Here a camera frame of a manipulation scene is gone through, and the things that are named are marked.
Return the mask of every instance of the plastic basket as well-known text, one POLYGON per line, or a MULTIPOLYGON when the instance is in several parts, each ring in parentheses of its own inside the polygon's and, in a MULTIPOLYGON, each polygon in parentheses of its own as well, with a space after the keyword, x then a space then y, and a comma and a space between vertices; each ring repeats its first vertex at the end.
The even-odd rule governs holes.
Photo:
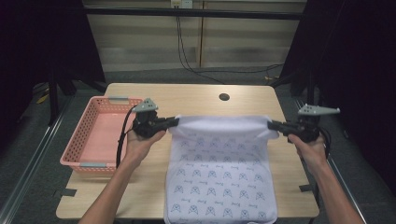
MULTIPOLYGON (((61 164, 70 166, 77 172, 114 172, 118 141, 126 113, 142 101, 143 99, 131 97, 92 97, 64 150, 61 164), (123 101, 124 104, 110 103, 110 100, 123 101)), ((133 120, 134 113, 128 118, 127 128, 133 120)))

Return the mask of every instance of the folded cloth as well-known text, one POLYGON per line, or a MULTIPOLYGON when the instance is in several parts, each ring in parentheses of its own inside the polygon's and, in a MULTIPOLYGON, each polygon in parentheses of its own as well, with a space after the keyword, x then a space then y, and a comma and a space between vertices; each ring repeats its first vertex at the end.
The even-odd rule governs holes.
POLYGON ((178 116, 169 130, 167 224, 274 223, 276 197, 266 116, 178 116))

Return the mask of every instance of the black horizontal bar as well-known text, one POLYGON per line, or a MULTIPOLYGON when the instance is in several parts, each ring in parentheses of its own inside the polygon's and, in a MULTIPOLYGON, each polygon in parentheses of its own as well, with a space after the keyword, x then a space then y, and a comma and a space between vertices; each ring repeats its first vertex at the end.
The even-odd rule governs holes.
POLYGON ((187 8, 138 8, 138 7, 35 7, 50 11, 72 11, 96 15, 136 15, 169 17, 208 17, 298 21, 304 14, 296 12, 230 11, 187 8))

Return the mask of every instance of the person's right arm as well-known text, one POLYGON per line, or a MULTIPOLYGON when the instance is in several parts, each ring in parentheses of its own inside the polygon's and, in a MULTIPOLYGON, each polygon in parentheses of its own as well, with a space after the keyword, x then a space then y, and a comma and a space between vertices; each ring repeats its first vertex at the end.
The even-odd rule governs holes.
POLYGON ((288 138, 297 147, 297 153, 304 158, 309 172, 318 183, 330 223, 363 223, 326 161, 322 136, 309 144, 293 134, 288 138))

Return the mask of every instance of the table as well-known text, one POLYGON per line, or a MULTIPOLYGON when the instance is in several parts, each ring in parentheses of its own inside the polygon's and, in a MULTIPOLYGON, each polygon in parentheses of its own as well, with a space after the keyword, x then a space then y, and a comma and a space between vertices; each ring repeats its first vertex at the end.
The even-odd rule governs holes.
MULTIPOLYGON (((159 107, 159 117, 175 115, 268 115, 285 120, 276 93, 271 87, 192 84, 110 84, 107 96, 151 98, 159 107), (228 101, 219 95, 227 93, 228 101)), ((118 218, 162 219, 164 185, 172 135, 157 142, 135 170, 125 190, 118 218)), ((279 217, 315 217, 318 215, 312 191, 301 192, 308 184, 294 145, 280 136, 268 143, 270 167, 279 217)), ((76 189, 74 197, 63 196, 56 214, 59 218, 81 218, 105 187, 110 175, 73 172, 67 189, 76 189)))

